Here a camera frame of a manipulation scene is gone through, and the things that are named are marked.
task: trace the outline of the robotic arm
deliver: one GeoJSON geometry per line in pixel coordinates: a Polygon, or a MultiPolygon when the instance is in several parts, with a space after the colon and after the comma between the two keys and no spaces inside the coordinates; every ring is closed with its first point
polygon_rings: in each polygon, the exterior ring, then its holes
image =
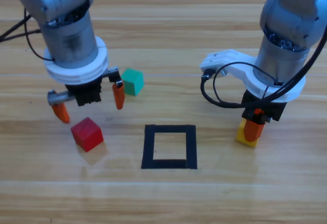
{"type": "Polygon", "coordinates": [[[48,102],[56,115],[67,122],[62,118],[62,111],[66,113],[64,102],[73,99],[78,106],[101,101],[105,77],[114,83],[116,106],[122,109],[123,81],[118,67],[107,68],[106,45],[94,34],[89,13],[93,0],[20,1],[36,19],[46,42],[43,60],[49,75],[67,88],[66,92],[48,93],[48,102]]]}
{"type": "Polygon", "coordinates": [[[326,8],[327,0],[267,0],[261,14],[264,37],[257,57],[227,50],[209,54],[201,63],[204,97],[223,108],[245,108],[237,135],[240,142],[256,146],[265,123],[271,119],[279,121],[286,104],[300,96],[305,74],[326,42],[326,8]],[[311,47],[321,37],[312,59],[303,66],[311,47]],[[216,73],[216,79],[228,72],[246,86],[241,104],[221,101],[215,82],[219,102],[204,91],[205,81],[213,74],[216,73]]]}

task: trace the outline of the green cube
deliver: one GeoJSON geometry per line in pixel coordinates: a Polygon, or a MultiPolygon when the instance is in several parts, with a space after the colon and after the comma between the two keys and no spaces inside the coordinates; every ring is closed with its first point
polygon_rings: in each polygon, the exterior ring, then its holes
{"type": "Polygon", "coordinates": [[[127,68],[122,74],[122,80],[127,95],[137,96],[144,87],[143,73],[135,69],[127,68]]]}

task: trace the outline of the white plastic bracket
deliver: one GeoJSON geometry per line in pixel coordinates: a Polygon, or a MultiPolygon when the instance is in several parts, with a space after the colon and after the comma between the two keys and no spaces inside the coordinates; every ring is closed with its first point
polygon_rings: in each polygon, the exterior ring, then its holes
{"type": "MultiPolygon", "coordinates": [[[[255,64],[256,57],[249,56],[247,54],[235,51],[233,49],[229,49],[222,52],[210,53],[200,64],[200,68],[202,72],[206,69],[212,68],[216,72],[223,66],[232,62],[246,62],[250,64],[255,64]]],[[[245,87],[249,92],[255,95],[258,98],[262,98],[263,96],[269,96],[272,93],[276,92],[278,87],[269,87],[267,89],[267,85],[260,82],[253,73],[253,67],[245,64],[234,64],[225,67],[225,71],[231,73],[232,76],[236,77],[239,80],[242,80],[245,87]]],[[[296,84],[293,89],[289,92],[281,96],[280,98],[274,100],[274,103],[286,103],[292,100],[297,99],[306,83],[306,77],[296,84]]]]}

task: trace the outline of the wooden table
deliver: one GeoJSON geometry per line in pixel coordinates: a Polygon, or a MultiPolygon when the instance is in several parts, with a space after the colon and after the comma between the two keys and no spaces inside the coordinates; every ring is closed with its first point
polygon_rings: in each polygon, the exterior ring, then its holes
{"type": "MultiPolygon", "coordinates": [[[[118,111],[104,82],[101,103],[67,103],[70,125],[46,101],[48,90],[64,86],[26,40],[2,43],[0,223],[327,223],[327,52],[256,149],[235,141],[243,110],[218,108],[200,93],[207,53],[257,55],[264,2],[95,0],[94,29],[110,66],[141,70],[146,85],[118,111]],[[105,143],[86,154],[70,128],[88,116],[105,143]],[[146,124],[196,125],[198,170],[142,170],[146,124]]],[[[18,0],[0,0],[0,32],[22,14],[18,0]]],[[[31,41],[41,53],[42,37],[31,41]]],[[[234,102],[245,91],[233,77],[218,87],[234,102]]],[[[185,137],[156,136],[154,157],[185,158],[185,137]]]]}

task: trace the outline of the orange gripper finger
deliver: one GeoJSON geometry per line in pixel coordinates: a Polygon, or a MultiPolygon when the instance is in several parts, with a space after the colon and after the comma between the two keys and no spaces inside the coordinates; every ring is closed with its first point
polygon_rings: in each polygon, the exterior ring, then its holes
{"type": "Polygon", "coordinates": [[[125,101],[124,85],[118,88],[117,84],[113,84],[112,91],[114,95],[114,100],[116,102],[116,107],[118,110],[121,110],[124,106],[125,101]]]}
{"type": "Polygon", "coordinates": [[[51,106],[55,115],[64,123],[69,123],[70,118],[64,103],[51,106]]]}
{"type": "Polygon", "coordinates": [[[247,120],[244,125],[244,137],[247,141],[253,142],[261,137],[265,125],[259,125],[247,120]]]}

